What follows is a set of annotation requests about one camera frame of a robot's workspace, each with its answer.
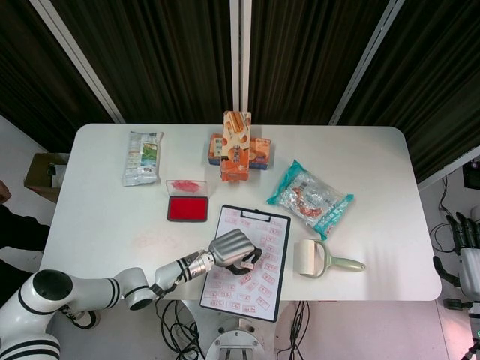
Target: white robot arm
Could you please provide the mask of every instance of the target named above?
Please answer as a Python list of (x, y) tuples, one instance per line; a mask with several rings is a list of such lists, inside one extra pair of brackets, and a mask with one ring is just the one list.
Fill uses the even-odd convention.
[(0, 360), (59, 359), (60, 345), (45, 329), (58, 309), (70, 314), (111, 308), (121, 296), (131, 310), (163, 298), (177, 285), (210, 271), (213, 265), (235, 273), (248, 272), (236, 263), (255, 263), (262, 251), (239, 229), (201, 250), (158, 268), (149, 286), (141, 268), (128, 268), (115, 277), (81, 279), (57, 270), (33, 274), (0, 309)]

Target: orange box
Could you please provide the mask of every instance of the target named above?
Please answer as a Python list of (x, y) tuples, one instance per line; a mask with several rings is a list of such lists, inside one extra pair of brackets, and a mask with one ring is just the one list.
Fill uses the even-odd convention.
[(223, 182), (248, 180), (250, 163), (249, 112), (226, 111), (223, 113), (222, 156), (220, 174)]
[[(220, 165), (222, 156), (222, 134), (213, 133), (210, 138), (208, 148), (208, 163), (210, 165)], [(270, 139), (261, 137), (252, 137), (250, 139), (250, 169), (267, 170), (270, 163)]]

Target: black clipboard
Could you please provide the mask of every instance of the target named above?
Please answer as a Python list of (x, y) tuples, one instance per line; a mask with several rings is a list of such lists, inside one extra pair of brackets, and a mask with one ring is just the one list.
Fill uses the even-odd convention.
[[(283, 250), (277, 254), (278, 256), (281, 255), (281, 259), (278, 259), (278, 260), (280, 260), (279, 271), (270, 272), (268, 269), (267, 270), (264, 269), (265, 262), (268, 262), (268, 260), (266, 258), (262, 260), (262, 257), (266, 257), (266, 256), (268, 256), (268, 254), (270, 254), (270, 256), (272, 255), (271, 253), (269, 253), (269, 249), (267, 248), (267, 249), (262, 249), (263, 254), (262, 254), (262, 257), (260, 257), (260, 260), (258, 262), (258, 263), (261, 263), (261, 266), (256, 267), (254, 271), (250, 272), (253, 275), (252, 278), (254, 278), (256, 281), (259, 282), (259, 284), (256, 286), (258, 288), (256, 289), (255, 294), (260, 293), (260, 288), (261, 287), (265, 288), (265, 285), (266, 285), (265, 282), (264, 282), (264, 281), (266, 281), (265, 278), (262, 277), (261, 280), (259, 279), (260, 273), (262, 273), (262, 274), (268, 273), (268, 274), (272, 274), (273, 276), (278, 276), (276, 297), (274, 297), (274, 298), (272, 297), (271, 299), (269, 299), (269, 301), (272, 300), (272, 299), (275, 300), (274, 316), (273, 316), (273, 318), (270, 319), (270, 318), (265, 318), (265, 317), (261, 317), (261, 316), (255, 316), (255, 314), (253, 314), (253, 313), (245, 313), (245, 312), (243, 312), (243, 305), (245, 305), (245, 302), (244, 301), (243, 302), (239, 301), (237, 298), (234, 298), (234, 299), (229, 299), (229, 298), (223, 299), (222, 298), (221, 300), (224, 300), (225, 304), (228, 304), (229, 302), (241, 303), (241, 309), (240, 310), (229, 309), (227, 305), (224, 305), (222, 308), (215, 307), (215, 306), (212, 306), (212, 305), (208, 306), (207, 304), (209, 302), (209, 299), (212, 299), (211, 302), (213, 302), (215, 300), (215, 298), (214, 297), (211, 297), (211, 298), (206, 297), (207, 292), (210, 292), (210, 293), (214, 292), (211, 284), (209, 284), (207, 286), (207, 282), (210, 282), (210, 281), (216, 282), (217, 281), (218, 283), (222, 283), (222, 284), (226, 284), (226, 283), (231, 284), (231, 281), (232, 281), (231, 279), (234, 278), (235, 281), (239, 281), (239, 279), (242, 278), (242, 275), (233, 275), (233, 274), (228, 273), (228, 270), (226, 270), (225, 268), (218, 268), (218, 267), (214, 267), (205, 277), (205, 281), (204, 281), (203, 288), (202, 288), (202, 297), (200, 298), (200, 306), (202, 308), (208, 308), (208, 309), (212, 309), (212, 310), (216, 310), (216, 311), (223, 311), (223, 312), (227, 312), (227, 313), (230, 313), (230, 314), (235, 314), (235, 315), (239, 315), (239, 316), (243, 316), (243, 317), (250, 317), (250, 318), (259, 319), (259, 320), (265, 320), (265, 321), (269, 321), (269, 322), (274, 323), (278, 319), (278, 309), (280, 307), (281, 290), (282, 290), (282, 285), (283, 285), (283, 280), (284, 280), (285, 259), (287, 257), (288, 238), (289, 238), (289, 234), (290, 234), (290, 217), (284, 216), (284, 215), (278, 215), (278, 214), (271, 214), (271, 213), (268, 213), (268, 212), (262, 212), (262, 211), (259, 211), (259, 210), (252, 210), (252, 209), (249, 209), (249, 208), (239, 208), (239, 207), (236, 207), (236, 206), (224, 205), (224, 206), (222, 206), (222, 209), (220, 211), (220, 217), (218, 218), (217, 231), (215, 233), (215, 237), (219, 236), (218, 230), (221, 227), (222, 218), (229, 217), (228, 212), (230, 210), (231, 210), (231, 213), (235, 212), (235, 218), (238, 219), (238, 223), (237, 224), (230, 224), (230, 225), (227, 225), (227, 226), (228, 227), (237, 226), (237, 228), (242, 230), (242, 227), (244, 226), (243, 224), (252, 223), (255, 226), (255, 230), (246, 229), (245, 233), (247, 234), (246, 231), (249, 231), (250, 233), (252, 233), (254, 231), (256, 235), (252, 236), (252, 238), (250, 240), (252, 240), (252, 242), (257, 247), (260, 247), (260, 248), (262, 248), (262, 245), (260, 244), (260, 242), (262, 240), (259, 240), (259, 239), (263, 239), (264, 236), (266, 236), (266, 237), (270, 236), (269, 231), (271, 231), (272, 229), (274, 229), (277, 226), (277, 225), (275, 225), (275, 223), (280, 223), (280, 221), (276, 221), (276, 220), (281, 219), (282, 223), (285, 222), (283, 239), (281, 239), (282, 245), (283, 245)], [(227, 277), (227, 280), (212, 278), (212, 276), (215, 276), (215, 275), (218, 275), (218, 274), (225, 275)], [(235, 288), (232, 291), (232, 293), (233, 293), (234, 296), (237, 296), (237, 295), (244, 295), (245, 296), (245, 294), (240, 293), (240, 291), (242, 291), (243, 293), (246, 293), (243, 290), (244, 289)], [(220, 295), (221, 292), (225, 293), (225, 292), (228, 292), (228, 290), (225, 290), (222, 286), (221, 288), (218, 288), (217, 292)], [(250, 294), (253, 297), (257, 296), (257, 295), (254, 295), (253, 290), (250, 291)], [(251, 303), (251, 306), (260, 306), (260, 303), (258, 305), (257, 305), (257, 303), (255, 303), (256, 300), (258, 300), (258, 298), (257, 299), (255, 299), (255, 298), (250, 299), (249, 302)]]

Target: blue snack bag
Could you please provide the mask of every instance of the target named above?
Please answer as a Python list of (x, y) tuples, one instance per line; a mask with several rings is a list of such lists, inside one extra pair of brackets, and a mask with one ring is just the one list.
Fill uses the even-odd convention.
[(353, 195), (344, 195), (319, 180), (297, 161), (283, 176), (270, 205), (281, 205), (303, 219), (326, 240), (332, 228), (342, 218)]

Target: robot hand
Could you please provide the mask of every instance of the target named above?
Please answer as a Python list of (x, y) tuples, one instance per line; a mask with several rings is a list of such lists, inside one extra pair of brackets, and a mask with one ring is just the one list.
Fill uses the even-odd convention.
[(41, 270), (0, 308), (0, 360), (59, 359), (59, 342), (45, 334), (45, 328), (60, 308), (69, 314), (111, 308), (123, 296), (131, 310), (141, 309), (173, 291), (180, 282), (210, 271), (214, 264), (243, 272), (236, 264), (251, 257), (255, 263), (261, 253), (236, 229), (213, 240), (208, 250), (158, 268), (152, 286), (141, 268), (128, 268), (104, 279), (81, 279), (61, 271)]
[[(454, 251), (459, 256), (459, 276), (449, 274), (443, 268), (442, 261), (438, 256), (433, 257), (433, 264), (443, 280), (448, 281), (454, 287), (460, 287), (462, 293), (472, 300), (472, 307), (469, 310), (470, 327), (473, 341), (478, 346), (480, 338), (480, 225), (472, 219), (465, 218), (459, 212), (456, 215), (460, 223), (450, 215), (447, 215), (446, 218), (450, 223), (453, 235)], [(463, 306), (460, 300), (450, 298), (445, 299), (444, 304), (448, 304), (448, 308), (455, 305), (456, 308), (461, 309)]]

